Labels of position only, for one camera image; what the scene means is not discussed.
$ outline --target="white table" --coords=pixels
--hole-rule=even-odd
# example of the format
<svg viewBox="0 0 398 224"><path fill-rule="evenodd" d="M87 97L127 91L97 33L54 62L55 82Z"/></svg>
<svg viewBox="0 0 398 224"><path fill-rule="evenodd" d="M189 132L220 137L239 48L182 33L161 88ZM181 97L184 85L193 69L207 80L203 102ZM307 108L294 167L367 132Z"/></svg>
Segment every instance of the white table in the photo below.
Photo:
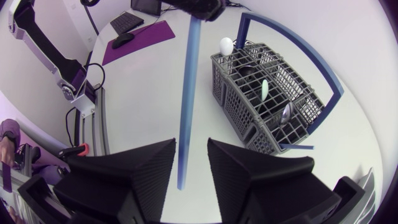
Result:
<svg viewBox="0 0 398 224"><path fill-rule="evenodd" d="M214 99L210 55L217 53L223 37L235 39L243 9L227 9L214 22L202 22L201 44L193 112L192 136L185 190L177 189L177 153L162 214L163 222L220 222L220 210L207 156L209 137L243 146ZM134 12L145 20L155 17ZM106 124L111 153L152 144L170 138L178 143L183 70L190 16L182 11L167 12L166 20L174 39L146 47L104 66L106 71ZM108 24L99 34L91 62L102 63L107 43L117 33ZM327 102L331 90L308 58L277 32L252 22L248 40L265 42L280 53ZM92 84L102 79L97 68L90 68ZM290 150L283 157L310 156L315 160L313 173L333 189L339 178L354 181L373 167L376 176L376 204L380 203L382 165L379 146L354 96L343 84L345 93L322 125L306 140L315 150Z"/></svg>

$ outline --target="white wall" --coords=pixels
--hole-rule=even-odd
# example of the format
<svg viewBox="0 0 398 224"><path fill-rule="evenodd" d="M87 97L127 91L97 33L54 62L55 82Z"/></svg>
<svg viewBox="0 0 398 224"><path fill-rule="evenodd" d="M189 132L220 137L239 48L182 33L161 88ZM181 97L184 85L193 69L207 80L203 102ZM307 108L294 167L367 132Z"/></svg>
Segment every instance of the white wall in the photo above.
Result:
<svg viewBox="0 0 398 224"><path fill-rule="evenodd" d="M97 35L80 0L63 0L67 11L88 51L94 48ZM102 0L88 10L99 32L112 19L130 8L130 0Z"/></svg>
<svg viewBox="0 0 398 224"><path fill-rule="evenodd" d="M7 1L0 11L0 118L17 119L23 130L48 150L65 147L69 145L65 114L72 105L52 74L23 41L8 31L7 10L11 2ZM88 51L62 0L38 0L34 9L37 24L56 48L64 56L85 64Z"/></svg>
<svg viewBox="0 0 398 224"><path fill-rule="evenodd" d="M303 37L347 84L379 142L383 198L398 164L398 46L379 1L240 2Z"/></svg>

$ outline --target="dish rack basket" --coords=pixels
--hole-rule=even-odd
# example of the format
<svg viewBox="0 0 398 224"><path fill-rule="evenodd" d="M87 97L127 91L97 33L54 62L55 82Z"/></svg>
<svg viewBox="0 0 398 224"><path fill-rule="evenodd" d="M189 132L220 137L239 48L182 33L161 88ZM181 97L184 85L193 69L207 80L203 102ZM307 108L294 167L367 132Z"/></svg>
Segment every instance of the dish rack basket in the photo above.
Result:
<svg viewBox="0 0 398 224"><path fill-rule="evenodd" d="M333 96L324 105L315 90L266 44L246 40L250 20L280 32L295 43L325 77ZM242 13L238 38L232 54L211 56L213 62L213 95L231 122L240 140L250 150L265 154L282 153L286 145L303 141L322 123L344 93L328 64L306 41L283 25L251 12ZM250 67L245 74L239 69ZM262 81L269 92L261 100ZM280 118L285 106L294 104L287 125Z"/></svg>

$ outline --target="purple sleeve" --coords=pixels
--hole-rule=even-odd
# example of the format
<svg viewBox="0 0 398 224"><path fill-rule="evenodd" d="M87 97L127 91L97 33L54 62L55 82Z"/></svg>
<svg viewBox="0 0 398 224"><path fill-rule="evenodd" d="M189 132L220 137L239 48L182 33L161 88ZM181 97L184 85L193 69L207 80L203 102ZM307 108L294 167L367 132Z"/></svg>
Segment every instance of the purple sleeve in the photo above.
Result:
<svg viewBox="0 0 398 224"><path fill-rule="evenodd" d="M2 136L6 131L12 132L15 137L16 137L16 143L17 145L15 148L18 148L20 142L21 142L21 132L19 131L19 124L17 121L14 121L13 119L7 119L3 121L0 125L0 140L2 140Z"/></svg>

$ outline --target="white egg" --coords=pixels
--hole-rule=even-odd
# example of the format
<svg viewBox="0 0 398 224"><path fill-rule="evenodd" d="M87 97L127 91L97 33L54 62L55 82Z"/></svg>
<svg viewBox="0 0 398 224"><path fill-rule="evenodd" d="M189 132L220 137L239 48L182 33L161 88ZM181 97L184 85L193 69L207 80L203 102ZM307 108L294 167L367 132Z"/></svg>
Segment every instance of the white egg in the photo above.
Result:
<svg viewBox="0 0 398 224"><path fill-rule="evenodd" d="M222 38L220 41L220 52L222 55L227 56L232 53L234 50L234 44L232 43L232 40L229 39L228 37Z"/></svg>
<svg viewBox="0 0 398 224"><path fill-rule="evenodd" d="M268 95L268 81L263 80L262 81L262 86L261 86L261 101L264 101L267 98Z"/></svg>

